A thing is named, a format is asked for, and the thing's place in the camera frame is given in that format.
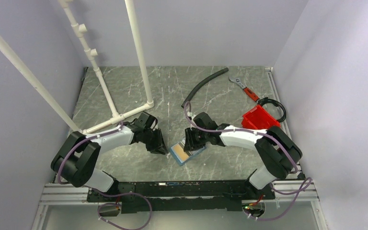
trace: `gray marble surface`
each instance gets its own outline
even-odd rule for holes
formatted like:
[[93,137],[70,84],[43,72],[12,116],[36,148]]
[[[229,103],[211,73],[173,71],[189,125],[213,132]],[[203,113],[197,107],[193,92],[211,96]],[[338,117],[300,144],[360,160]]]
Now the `gray marble surface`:
[[[181,103],[202,79],[225,66],[148,67],[155,106],[148,110],[157,117],[167,147],[181,140],[189,127]],[[109,92],[119,113],[132,110],[146,101],[139,67],[101,68]],[[229,67],[225,73],[206,84],[192,99],[193,113],[207,112],[217,124],[241,127],[242,115],[256,103],[241,88],[228,80],[239,76],[243,83],[262,97],[273,98],[264,67]],[[267,110],[279,117],[274,107]],[[138,115],[127,119],[131,121]],[[92,68],[86,74],[75,108],[74,122],[90,128],[111,118],[111,111]],[[238,147],[207,145],[198,156],[179,166],[172,156],[150,154],[144,144],[119,147],[100,155],[96,167],[120,181],[177,181],[245,179],[262,165],[256,151]]]

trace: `black cable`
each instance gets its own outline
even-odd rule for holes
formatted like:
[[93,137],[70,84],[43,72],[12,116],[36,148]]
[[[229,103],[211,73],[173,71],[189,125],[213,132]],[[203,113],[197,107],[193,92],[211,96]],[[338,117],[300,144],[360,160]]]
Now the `black cable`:
[[276,100],[273,100],[273,99],[270,99],[268,97],[259,99],[257,101],[257,104],[260,105],[260,106],[263,106],[267,103],[272,104],[275,107],[280,107],[280,109],[283,111],[283,115],[281,116],[281,118],[277,119],[277,121],[280,122],[280,123],[283,122],[286,119],[286,116],[287,116],[286,108],[280,102],[278,102]]
[[211,81],[212,79],[228,72],[229,69],[228,68],[224,68],[224,69],[221,69],[220,71],[216,72],[216,73],[213,73],[211,75],[209,75],[208,77],[206,77],[204,80],[202,80],[200,83],[198,83],[194,88],[193,90],[191,90],[191,92],[189,93],[189,95],[186,97],[186,99],[184,100],[184,102],[181,104],[181,107],[184,108],[184,104],[186,102],[189,102],[193,97],[194,95],[196,94],[196,92],[201,88],[203,87],[205,84],[207,84],[209,81]]

